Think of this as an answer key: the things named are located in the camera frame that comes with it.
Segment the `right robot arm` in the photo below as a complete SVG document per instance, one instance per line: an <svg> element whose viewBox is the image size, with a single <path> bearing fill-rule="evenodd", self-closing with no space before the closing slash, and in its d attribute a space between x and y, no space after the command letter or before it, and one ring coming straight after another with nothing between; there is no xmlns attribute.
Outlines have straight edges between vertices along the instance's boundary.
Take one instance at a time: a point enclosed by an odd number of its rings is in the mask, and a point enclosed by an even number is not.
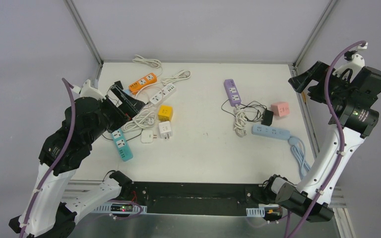
<svg viewBox="0 0 381 238"><path fill-rule="evenodd" d="M329 205L336 182L378 123L372 105L381 93L381 71L368 66L336 70L318 61L289 83L297 92L307 89L312 100L331 104L331 119L323 148L303 179L293 185L271 176L261 188L262 202L276 203L309 222L327 222L334 215Z"/></svg>

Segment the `white plug adapter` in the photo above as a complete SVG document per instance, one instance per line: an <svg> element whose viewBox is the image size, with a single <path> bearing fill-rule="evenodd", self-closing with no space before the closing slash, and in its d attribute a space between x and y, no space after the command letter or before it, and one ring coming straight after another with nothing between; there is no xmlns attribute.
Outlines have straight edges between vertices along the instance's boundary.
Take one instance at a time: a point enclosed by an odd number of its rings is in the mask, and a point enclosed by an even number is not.
<svg viewBox="0 0 381 238"><path fill-rule="evenodd" d="M140 141L143 144L152 143L157 138L157 135L152 129L145 129L141 132Z"/></svg>

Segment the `yellow white cube socket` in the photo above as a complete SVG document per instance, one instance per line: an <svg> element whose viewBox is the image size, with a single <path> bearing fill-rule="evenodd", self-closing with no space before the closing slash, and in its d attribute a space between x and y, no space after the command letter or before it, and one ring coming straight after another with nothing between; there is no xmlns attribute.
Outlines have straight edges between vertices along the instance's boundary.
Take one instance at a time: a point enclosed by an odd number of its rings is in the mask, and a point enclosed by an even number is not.
<svg viewBox="0 0 381 238"><path fill-rule="evenodd" d="M171 121L173 117L173 107L161 105L158 111L158 119L160 121Z"/></svg>

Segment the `black square power adapter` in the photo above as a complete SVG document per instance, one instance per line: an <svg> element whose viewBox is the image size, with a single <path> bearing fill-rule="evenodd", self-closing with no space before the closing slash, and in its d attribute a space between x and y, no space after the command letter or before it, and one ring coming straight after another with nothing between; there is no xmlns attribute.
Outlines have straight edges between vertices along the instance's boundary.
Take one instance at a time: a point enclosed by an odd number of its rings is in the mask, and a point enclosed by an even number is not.
<svg viewBox="0 0 381 238"><path fill-rule="evenodd" d="M266 126L271 126L274 118L274 112L270 110L265 110L262 115L261 124Z"/></svg>

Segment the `pink cube socket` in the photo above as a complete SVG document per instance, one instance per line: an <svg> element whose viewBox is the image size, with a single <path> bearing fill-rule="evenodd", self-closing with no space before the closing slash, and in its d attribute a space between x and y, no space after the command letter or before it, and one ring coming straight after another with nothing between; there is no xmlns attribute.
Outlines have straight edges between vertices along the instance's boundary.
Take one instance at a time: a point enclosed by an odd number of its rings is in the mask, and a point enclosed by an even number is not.
<svg viewBox="0 0 381 238"><path fill-rule="evenodd" d="M271 110L277 117L284 117L290 114L288 102L275 102L270 105Z"/></svg>

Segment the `white cube socket adapter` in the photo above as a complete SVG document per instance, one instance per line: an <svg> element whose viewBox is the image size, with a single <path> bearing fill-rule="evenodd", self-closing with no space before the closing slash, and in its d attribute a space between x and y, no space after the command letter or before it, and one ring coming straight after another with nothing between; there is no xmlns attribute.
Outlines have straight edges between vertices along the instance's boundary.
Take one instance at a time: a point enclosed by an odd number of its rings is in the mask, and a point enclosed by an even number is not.
<svg viewBox="0 0 381 238"><path fill-rule="evenodd" d="M173 136L173 131L171 128L171 123L170 121L161 121L158 123L158 128L159 128L159 134L160 137L163 139L169 139L170 137Z"/></svg>

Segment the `teal power strip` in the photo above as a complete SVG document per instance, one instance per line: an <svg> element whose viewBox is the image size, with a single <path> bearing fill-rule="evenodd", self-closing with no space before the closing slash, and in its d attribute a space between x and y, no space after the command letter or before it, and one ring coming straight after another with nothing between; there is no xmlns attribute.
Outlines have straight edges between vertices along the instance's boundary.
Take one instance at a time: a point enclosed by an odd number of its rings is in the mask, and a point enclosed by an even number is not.
<svg viewBox="0 0 381 238"><path fill-rule="evenodd" d="M124 162L131 160L133 158L133 153L124 136L124 133L120 128L112 132L112 139L117 148L121 160Z"/></svg>

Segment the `light blue power strip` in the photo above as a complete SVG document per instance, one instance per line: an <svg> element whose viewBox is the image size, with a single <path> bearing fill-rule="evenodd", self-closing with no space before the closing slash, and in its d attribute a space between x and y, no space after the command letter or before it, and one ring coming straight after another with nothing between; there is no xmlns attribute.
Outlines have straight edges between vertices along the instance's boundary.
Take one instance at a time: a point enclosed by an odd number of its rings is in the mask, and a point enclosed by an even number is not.
<svg viewBox="0 0 381 238"><path fill-rule="evenodd" d="M290 131L286 129L267 126L263 124L254 124L252 126L252 134L279 140L288 140L291 137Z"/></svg>

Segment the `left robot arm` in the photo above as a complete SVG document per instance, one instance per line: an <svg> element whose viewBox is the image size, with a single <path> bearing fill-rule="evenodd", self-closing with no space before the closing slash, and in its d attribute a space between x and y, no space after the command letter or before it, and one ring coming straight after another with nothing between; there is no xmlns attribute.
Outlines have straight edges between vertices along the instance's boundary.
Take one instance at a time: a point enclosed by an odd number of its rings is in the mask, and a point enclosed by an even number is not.
<svg viewBox="0 0 381 238"><path fill-rule="evenodd" d="M133 197L132 180L114 171L96 189L62 202L69 181L81 162L91 154L93 143L131 121L145 103L126 94L118 84L112 92L120 105L93 90L91 95L71 99L61 127L44 142L39 172L25 211L9 221L9 227L29 238L65 238L79 221L101 204Z"/></svg>

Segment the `purple power strip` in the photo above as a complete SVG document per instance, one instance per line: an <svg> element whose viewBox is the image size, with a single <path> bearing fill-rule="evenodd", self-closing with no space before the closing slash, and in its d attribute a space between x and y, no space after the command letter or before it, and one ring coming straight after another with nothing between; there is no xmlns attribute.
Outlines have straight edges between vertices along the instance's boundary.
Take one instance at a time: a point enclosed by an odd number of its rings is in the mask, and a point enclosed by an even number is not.
<svg viewBox="0 0 381 238"><path fill-rule="evenodd" d="M224 80L224 88L227 93L230 105L232 107L239 106L241 104L241 97L237 90L236 84L233 79Z"/></svg>

